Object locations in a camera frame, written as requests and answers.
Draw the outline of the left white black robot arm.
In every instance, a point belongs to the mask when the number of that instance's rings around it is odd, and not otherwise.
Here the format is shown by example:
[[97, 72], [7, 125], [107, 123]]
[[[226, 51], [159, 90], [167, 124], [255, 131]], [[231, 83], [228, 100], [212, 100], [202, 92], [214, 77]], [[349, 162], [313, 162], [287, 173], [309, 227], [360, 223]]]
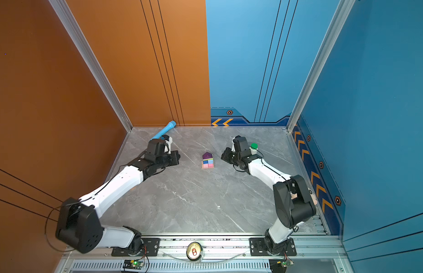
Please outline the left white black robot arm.
[[141, 232], [128, 226], [102, 225], [100, 219], [129, 190], [179, 164], [180, 155], [171, 148], [172, 142], [168, 135], [150, 140], [147, 148], [108, 182], [79, 199], [64, 201], [56, 238], [82, 254], [99, 248], [118, 248], [131, 256], [140, 254], [144, 248]]

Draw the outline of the purple block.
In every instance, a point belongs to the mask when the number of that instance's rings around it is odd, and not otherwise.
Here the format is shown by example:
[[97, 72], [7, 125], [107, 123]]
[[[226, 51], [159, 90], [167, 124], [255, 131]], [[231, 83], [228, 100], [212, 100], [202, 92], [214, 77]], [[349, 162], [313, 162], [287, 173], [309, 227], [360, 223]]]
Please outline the purple block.
[[213, 155], [210, 152], [206, 152], [205, 154], [203, 154], [202, 156], [202, 160], [212, 160], [213, 159]]

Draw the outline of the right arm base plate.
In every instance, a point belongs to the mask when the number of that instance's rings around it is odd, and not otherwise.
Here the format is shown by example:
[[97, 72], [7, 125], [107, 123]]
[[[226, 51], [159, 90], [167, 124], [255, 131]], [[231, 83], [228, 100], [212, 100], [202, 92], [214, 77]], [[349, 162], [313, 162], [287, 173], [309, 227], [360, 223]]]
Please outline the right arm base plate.
[[270, 256], [270, 257], [295, 257], [297, 250], [292, 238], [281, 243], [278, 247], [278, 253], [269, 251], [264, 238], [250, 238], [250, 253], [253, 257]]

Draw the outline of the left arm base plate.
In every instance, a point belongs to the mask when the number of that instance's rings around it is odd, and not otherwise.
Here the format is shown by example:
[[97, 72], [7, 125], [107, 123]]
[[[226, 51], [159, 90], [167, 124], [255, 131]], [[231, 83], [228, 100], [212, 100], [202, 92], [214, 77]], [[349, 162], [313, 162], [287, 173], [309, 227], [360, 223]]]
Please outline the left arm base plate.
[[160, 238], [142, 238], [139, 250], [134, 251], [130, 249], [113, 248], [111, 252], [112, 257], [156, 257], [160, 247]]

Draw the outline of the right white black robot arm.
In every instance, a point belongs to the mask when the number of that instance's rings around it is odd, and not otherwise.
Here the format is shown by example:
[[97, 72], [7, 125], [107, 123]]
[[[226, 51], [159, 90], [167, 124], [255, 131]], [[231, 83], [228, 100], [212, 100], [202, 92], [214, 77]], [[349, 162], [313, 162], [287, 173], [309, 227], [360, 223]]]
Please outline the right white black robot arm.
[[267, 229], [264, 245], [269, 255], [280, 255], [292, 242], [291, 235], [317, 214], [316, 197], [300, 175], [290, 176], [268, 164], [262, 153], [252, 152], [245, 137], [233, 138], [221, 159], [237, 171], [258, 178], [273, 191], [277, 220]]

